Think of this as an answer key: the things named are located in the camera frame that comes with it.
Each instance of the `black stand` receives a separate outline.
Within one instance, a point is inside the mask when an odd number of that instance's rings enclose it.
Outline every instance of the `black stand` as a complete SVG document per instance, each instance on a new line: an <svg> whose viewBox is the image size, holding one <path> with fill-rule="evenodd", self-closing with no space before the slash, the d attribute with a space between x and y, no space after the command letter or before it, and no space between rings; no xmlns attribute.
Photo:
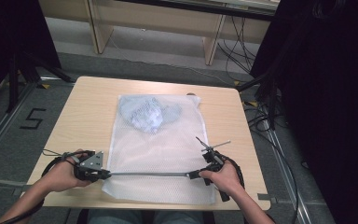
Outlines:
<svg viewBox="0 0 358 224"><path fill-rule="evenodd" d="M38 58L37 56L28 53L21 52L18 54L13 54L9 60L9 105L7 108L7 113L16 106L19 101L19 71L24 76L27 82L37 83L40 80L40 76L37 74L35 69L36 65L40 65L48 70L50 73L59 77L65 82L74 82L70 77L64 74L59 69L50 66L48 63Z"/></svg>
<svg viewBox="0 0 358 224"><path fill-rule="evenodd" d="M299 46L310 31L314 22L312 10L316 2L317 1L315 0L310 0L303 12L299 14L298 18L295 20L297 22L293 24L294 27L292 32L286 38L281 50L275 60L273 60L272 65L268 68L267 72L236 88L237 91L244 91L260 83L255 98L257 101L264 101L268 104L268 122L271 130L275 130L274 119L277 79L293 61Z"/></svg>

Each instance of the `floor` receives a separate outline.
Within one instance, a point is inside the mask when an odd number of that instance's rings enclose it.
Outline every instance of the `floor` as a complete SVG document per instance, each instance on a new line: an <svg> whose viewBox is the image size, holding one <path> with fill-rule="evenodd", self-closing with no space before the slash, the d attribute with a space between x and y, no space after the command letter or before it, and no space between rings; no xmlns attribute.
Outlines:
<svg viewBox="0 0 358 224"><path fill-rule="evenodd" d="M177 35L162 32L149 31L144 29L132 29L124 27L116 27L111 40L104 50L103 54L97 55L94 53L92 46L92 39L90 35L90 27L85 22L76 21L61 21L56 19L47 18L48 27L51 32L52 38L56 50L59 52L62 62L62 69L70 71L72 76L89 75L108 77L107 73L124 73L131 76L131 66L147 66L145 69L145 79L158 79L166 81L177 81L184 83L205 83L205 80L210 85L234 87L238 80L239 82L245 82L252 79L249 75L246 75L241 68L235 63L228 62L227 56L223 54L221 50L218 50L215 54L213 65L205 65L204 53L202 47L202 40L198 36L190 35ZM241 50L234 41L227 41L229 48L235 47L235 50ZM246 44L248 50L256 55L258 50L257 44ZM74 59L84 60L83 64L72 63ZM122 62L119 66L109 64L112 60L115 62ZM164 66L165 74L158 74L160 66ZM52 77L45 71L40 72L42 76L46 75ZM51 94L51 91L44 91L36 89L31 94L37 94L38 97L44 97L46 102L40 102L40 100L31 100L24 107L33 108L38 106L52 105L52 114L49 115L44 123L48 123L41 133L36 138L38 141L34 141L35 135L30 133L19 133L17 130L8 130L8 134L2 143L0 143L0 161L7 160L7 153L10 153L10 144L16 142L16 139L10 139L11 133L22 134L25 143L18 143L19 146L30 145L34 148L43 148L43 144L47 141L48 134L53 128L53 124L57 117L60 115L60 111L63 107L64 101L60 99L66 99L70 93L71 87L57 84L52 85L55 90L55 94ZM253 93L257 87L254 87L247 92L241 94L241 99L246 102L253 102L255 99ZM5 99L7 97L7 86L4 86L0 90L0 111L4 111L7 106ZM254 107L252 105L245 105L247 109L246 117L248 120L256 116ZM19 114L19 118L26 118L28 113L24 112ZM4 116L4 112L0 112L0 118ZM291 165L295 180L298 186L298 190L304 200L304 204L307 206L308 216L311 222L297 221L297 223L334 223L328 207L326 206L321 193L319 192L313 177L302 164L300 150L296 147L296 140L290 133L290 129L287 128L284 117L277 118L277 135L283 148L285 159ZM11 124L13 127L21 126L21 123L14 121ZM290 197L289 189L285 184L281 167L277 162L277 156L275 149L271 147L271 144L266 141L266 135L254 134L255 147L257 156L260 161L263 176L265 177L266 186L268 187L269 197L271 199L271 209L268 213L275 218L277 223L289 223L292 220L294 213L294 207ZM36 156L31 157L29 160L36 161ZM13 164L22 162L22 158L11 158ZM22 167L21 169L32 170L33 163ZM9 174L0 174L0 179L15 181L18 184L26 182L27 172L20 174L21 171L16 170L8 164L7 166L0 166L0 169L10 170ZM0 211L5 211L16 198L11 196L16 194L12 188L0 187L0 198L3 201L4 206L0 206ZM54 213L54 218L49 219L50 214ZM58 209L58 208L44 208L40 214L35 218L33 223L42 223L40 220L47 219L49 223L76 223L79 210L76 209ZM214 217L216 223L240 223L241 213L238 212L219 212L215 213Z"/></svg>

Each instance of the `mesh laundry bag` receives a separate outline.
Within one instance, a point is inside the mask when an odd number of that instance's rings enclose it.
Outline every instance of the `mesh laundry bag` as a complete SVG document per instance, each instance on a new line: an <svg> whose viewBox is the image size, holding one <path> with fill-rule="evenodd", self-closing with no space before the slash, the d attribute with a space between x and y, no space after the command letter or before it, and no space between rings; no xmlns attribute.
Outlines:
<svg viewBox="0 0 358 224"><path fill-rule="evenodd" d="M205 124L194 95L119 96L108 170L113 173L184 173L207 165ZM103 191L118 199L153 203L214 203L202 178L113 175Z"/></svg>

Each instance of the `metal rod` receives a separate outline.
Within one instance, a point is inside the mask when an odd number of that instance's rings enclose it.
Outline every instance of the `metal rod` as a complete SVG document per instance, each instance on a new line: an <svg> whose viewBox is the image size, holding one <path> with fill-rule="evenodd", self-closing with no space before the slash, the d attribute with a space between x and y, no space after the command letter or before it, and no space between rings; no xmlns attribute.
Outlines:
<svg viewBox="0 0 358 224"><path fill-rule="evenodd" d="M110 175L150 175L150 176L182 176L188 177L188 173L152 173L152 172L128 172L128 173L109 173Z"/></svg>
<svg viewBox="0 0 358 224"><path fill-rule="evenodd" d="M216 145L216 146L213 146L213 148L215 148L215 147L221 147L222 145L225 145L225 144L228 144L228 143L231 143L231 141L228 140L228 141L226 141L226 142L224 142L224 143L221 143L221 144L218 144L218 145Z"/></svg>
<svg viewBox="0 0 358 224"><path fill-rule="evenodd" d="M173 0L117 0L119 2L129 2L136 4L144 4L150 6L157 7L172 7L178 9L199 11L199 12L207 12L213 14L227 15L227 16L235 16L241 18L249 18L261 21L279 21L285 23L291 23L292 20L284 17L276 17L271 13L263 13L263 12L252 12L246 11L243 9L238 9L234 7L220 7L214 5L206 5L195 2L181 2L181 1L173 1Z"/></svg>
<svg viewBox="0 0 358 224"><path fill-rule="evenodd" d="M0 187L19 187L22 188L26 183L24 182L17 182L11 180L1 180L0 179Z"/></svg>
<svg viewBox="0 0 358 224"><path fill-rule="evenodd" d="M2 120L0 121L0 141L2 140L2 137L5 135L8 128L10 127L11 122L14 120L14 118L17 117L18 113L20 112L20 109L22 108L23 103L25 102L27 97L31 94L31 92L35 89L35 87L36 87L35 83L27 84L21 92L21 95L19 97L19 102L11 110L11 112L6 113L2 118Z"/></svg>

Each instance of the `hand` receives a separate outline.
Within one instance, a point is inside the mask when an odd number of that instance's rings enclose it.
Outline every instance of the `hand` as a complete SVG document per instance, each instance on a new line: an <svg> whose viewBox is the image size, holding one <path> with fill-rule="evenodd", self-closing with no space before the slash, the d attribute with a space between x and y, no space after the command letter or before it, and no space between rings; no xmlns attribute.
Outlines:
<svg viewBox="0 0 358 224"><path fill-rule="evenodd" d="M81 157L85 155L87 154L77 154L76 156ZM75 164L75 161L72 158L67 158L67 160ZM57 163L35 184L46 192L60 192L75 187L86 187L91 184L91 181L82 181L77 179L74 175L74 166L69 162L61 161Z"/></svg>
<svg viewBox="0 0 358 224"><path fill-rule="evenodd" d="M229 196L232 196L235 190L243 189L237 171L230 161L225 161L219 172L201 171L199 175L202 178L211 179L220 190Z"/></svg>

